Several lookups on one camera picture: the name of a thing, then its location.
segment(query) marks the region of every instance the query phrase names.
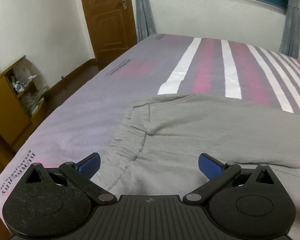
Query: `wooden door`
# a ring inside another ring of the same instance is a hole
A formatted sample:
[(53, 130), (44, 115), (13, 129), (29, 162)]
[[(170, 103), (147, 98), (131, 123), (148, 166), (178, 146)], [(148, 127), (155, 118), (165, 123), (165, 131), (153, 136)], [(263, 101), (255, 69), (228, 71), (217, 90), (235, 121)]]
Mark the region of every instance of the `wooden door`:
[(97, 62), (108, 64), (137, 43), (131, 0), (82, 0)]

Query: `blue gripper pad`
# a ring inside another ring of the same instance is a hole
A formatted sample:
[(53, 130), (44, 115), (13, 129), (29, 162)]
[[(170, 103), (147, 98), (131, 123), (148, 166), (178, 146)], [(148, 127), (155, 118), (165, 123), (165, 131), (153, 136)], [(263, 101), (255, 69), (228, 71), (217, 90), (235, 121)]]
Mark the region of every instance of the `blue gripper pad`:
[(223, 172), (224, 164), (215, 160), (214, 158), (208, 158), (205, 154), (201, 154), (198, 160), (200, 171), (209, 179), (212, 180)]
[(98, 153), (90, 154), (75, 164), (74, 168), (87, 179), (91, 179), (94, 174), (100, 169), (101, 158)]

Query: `mattress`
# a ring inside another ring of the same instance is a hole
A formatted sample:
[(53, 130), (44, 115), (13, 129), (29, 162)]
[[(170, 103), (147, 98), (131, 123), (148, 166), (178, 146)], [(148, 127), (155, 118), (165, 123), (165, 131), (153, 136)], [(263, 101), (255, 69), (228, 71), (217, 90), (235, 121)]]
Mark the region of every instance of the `mattress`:
[[(131, 101), (192, 92), (300, 115), (300, 60), (233, 41), (148, 37), (88, 81), (30, 136), (0, 175), (0, 217), (5, 200), (31, 163), (58, 167), (102, 152)], [(300, 169), (277, 170), (291, 174), (291, 183), (300, 178)], [(102, 174), (92, 181), (102, 183)]]

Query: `gray curtain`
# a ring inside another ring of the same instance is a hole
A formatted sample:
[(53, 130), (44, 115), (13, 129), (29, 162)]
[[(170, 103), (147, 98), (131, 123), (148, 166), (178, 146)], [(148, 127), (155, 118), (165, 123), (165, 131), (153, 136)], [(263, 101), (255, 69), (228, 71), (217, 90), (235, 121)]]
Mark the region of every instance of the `gray curtain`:
[(149, 0), (136, 0), (137, 11), (137, 38), (138, 42), (144, 40), (151, 34), (155, 34), (155, 26), (151, 13)]
[(298, 58), (300, 45), (300, 0), (288, 0), (280, 53)]

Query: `wooden cabinet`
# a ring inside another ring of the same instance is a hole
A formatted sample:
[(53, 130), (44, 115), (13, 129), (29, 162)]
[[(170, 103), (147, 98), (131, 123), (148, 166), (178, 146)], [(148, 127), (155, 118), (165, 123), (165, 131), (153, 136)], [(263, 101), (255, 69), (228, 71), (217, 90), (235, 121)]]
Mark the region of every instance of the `wooden cabinet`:
[(25, 56), (17, 59), (0, 74), (0, 137), (17, 152), (28, 137), (40, 125), (47, 115), (47, 104), (41, 101), (37, 110), (29, 115), (21, 104), (21, 97), (28, 91), (37, 91), (33, 83), (26, 91), (16, 93), (10, 84), (9, 77), (13, 67), (21, 64)]
[(12, 90), (8, 78), (0, 78), (0, 135), (9, 144), (31, 125), (31, 119)]

